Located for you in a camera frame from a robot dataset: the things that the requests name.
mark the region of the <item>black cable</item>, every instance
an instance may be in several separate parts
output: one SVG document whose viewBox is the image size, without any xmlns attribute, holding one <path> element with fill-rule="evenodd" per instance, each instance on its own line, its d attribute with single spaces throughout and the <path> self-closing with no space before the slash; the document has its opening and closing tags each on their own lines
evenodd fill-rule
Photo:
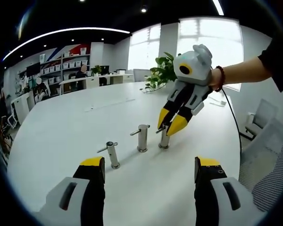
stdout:
<svg viewBox="0 0 283 226">
<path fill-rule="evenodd" d="M 224 93 L 224 95 L 225 95 L 225 98 L 226 98 L 226 100 L 227 100 L 227 102 L 228 102 L 228 105 L 230 106 L 232 115 L 233 115 L 234 120 L 235 120 L 235 123 L 236 123 L 236 127 L 237 127 L 237 130 L 238 130 L 238 136 L 239 136 L 239 142 L 240 142 L 240 155 L 241 155 L 241 153 L 242 153 L 242 144 L 241 144 L 241 137 L 240 137 L 240 131 L 239 131 L 238 123 L 237 123 L 236 117 L 235 117 L 235 115 L 234 115 L 234 112 L 233 112 L 233 110 L 232 110 L 231 104 L 230 104 L 230 102 L 229 102 L 229 100 L 228 100 L 228 98 L 227 98 L 227 95 L 226 95 L 225 91 L 223 90 L 223 88 L 221 88 L 221 90 L 223 91 L 223 93 Z"/>
</svg>

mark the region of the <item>light strip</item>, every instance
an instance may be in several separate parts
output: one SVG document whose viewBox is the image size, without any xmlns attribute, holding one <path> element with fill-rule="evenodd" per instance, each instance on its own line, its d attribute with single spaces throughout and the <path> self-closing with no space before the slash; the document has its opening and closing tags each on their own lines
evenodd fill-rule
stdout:
<svg viewBox="0 0 283 226">
<path fill-rule="evenodd" d="M 127 31 L 123 31 L 123 30 L 118 30 L 118 29 L 113 29 L 113 28 L 102 28 L 102 27 L 76 27 L 76 28 L 67 28 L 67 29 L 62 29 L 62 30 L 58 30 L 58 31 L 54 31 L 54 32 L 49 32 L 46 34 L 42 34 L 39 35 L 37 37 L 34 37 L 24 43 L 22 43 L 21 45 L 17 46 L 16 48 L 14 48 L 12 51 L 10 51 L 4 58 L 2 61 L 4 61 L 7 57 L 9 57 L 13 52 L 15 52 L 16 50 L 20 49 L 21 47 L 23 47 L 24 45 L 28 44 L 31 41 L 37 40 L 39 38 L 45 37 L 47 35 L 51 35 L 51 34 L 55 34 L 55 33 L 60 33 L 60 32 L 68 32 L 68 31 L 77 31 L 77 30 L 102 30 L 102 31 L 112 31 L 112 32 L 121 32 L 121 33 L 126 33 L 126 34 L 130 34 L 130 32 Z"/>
<path fill-rule="evenodd" d="M 218 13 L 219 13 L 219 15 L 220 15 L 220 16 L 224 16 L 223 10 L 222 10 L 222 8 L 221 8 L 221 5 L 220 5 L 219 1 L 218 1 L 218 0 L 213 0 L 213 3 L 214 3 L 214 5 L 215 5 L 215 7 L 216 7 L 216 9 L 217 9 L 217 11 L 218 11 Z"/>
</svg>

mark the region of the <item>stainless steel cylinder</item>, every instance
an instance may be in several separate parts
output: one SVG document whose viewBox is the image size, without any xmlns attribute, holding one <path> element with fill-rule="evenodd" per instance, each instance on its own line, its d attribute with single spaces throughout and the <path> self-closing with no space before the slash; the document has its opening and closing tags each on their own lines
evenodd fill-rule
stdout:
<svg viewBox="0 0 283 226">
<path fill-rule="evenodd" d="M 148 135 L 148 128 L 150 125 L 139 125 L 138 130 L 131 133 L 130 135 L 133 136 L 135 134 L 138 134 L 138 145 L 137 150 L 139 152 L 146 152 L 147 149 L 147 135 Z"/>
<path fill-rule="evenodd" d="M 110 161 L 111 161 L 111 167 L 114 168 L 114 169 L 118 169 L 120 167 L 120 164 L 117 160 L 117 154 L 115 152 L 115 143 L 109 141 L 106 143 L 106 146 L 107 146 L 107 150 L 108 150 L 108 153 L 109 153 L 109 158 L 110 158 Z"/>
<path fill-rule="evenodd" d="M 164 126 L 163 127 L 163 130 L 161 131 L 161 140 L 160 140 L 160 143 L 158 144 L 159 148 L 162 148 L 162 149 L 168 149 L 169 148 L 169 140 L 170 140 L 170 137 L 166 135 L 166 131 L 168 129 L 168 126 Z"/>
</svg>

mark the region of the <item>computer monitor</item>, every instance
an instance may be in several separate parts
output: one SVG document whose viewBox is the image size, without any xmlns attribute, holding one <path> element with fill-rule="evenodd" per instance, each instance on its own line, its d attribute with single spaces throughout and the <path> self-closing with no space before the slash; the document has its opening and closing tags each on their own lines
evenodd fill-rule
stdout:
<svg viewBox="0 0 283 226">
<path fill-rule="evenodd" d="M 101 75 L 109 74 L 109 66 L 100 66 L 101 70 Z"/>
<path fill-rule="evenodd" d="M 26 76 L 30 77 L 40 73 L 40 63 L 36 63 L 26 68 Z"/>
</svg>

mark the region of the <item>white table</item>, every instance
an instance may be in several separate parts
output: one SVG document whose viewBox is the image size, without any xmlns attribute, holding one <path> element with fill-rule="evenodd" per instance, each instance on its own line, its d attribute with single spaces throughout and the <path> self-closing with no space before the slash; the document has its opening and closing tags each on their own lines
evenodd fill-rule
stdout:
<svg viewBox="0 0 283 226">
<path fill-rule="evenodd" d="M 113 80 L 110 81 L 110 84 L 120 84 L 120 83 L 128 83 L 134 82 L 133 74 L 106 74 L 101 76 L 92 76 L 92 77 L 85 77 L 79 79 L 69 79 L 59 83 L 60 85 L 60 95 L 64 93 L 64 84 L 68 84 L 71 82 L 82 81 L 84 89 L 91 89 L 94 87 L 100 86 L 99 78 L 110 78 Z"/>
<path fill-rule="evenodd" d="M 215 158 L 238 179 L 239 137 L 228 104 L 210 104 L 160 150 L 155 134 L 168 90 L 142 93 L 144 82 L 85 89 L 37 104 L 20 127 L 11 149 L 8 176 L 29 211 L 107 141 L 118 142 L 121 164 L 112 169 L 107 152 L 105 226 L 190 226 L 196 219 L 194 158 Z M 219 94 L 213 93 L 215 99 Z M 149 124 L 148 151 L 136 150 L 129 134 Z"/>
</svg>

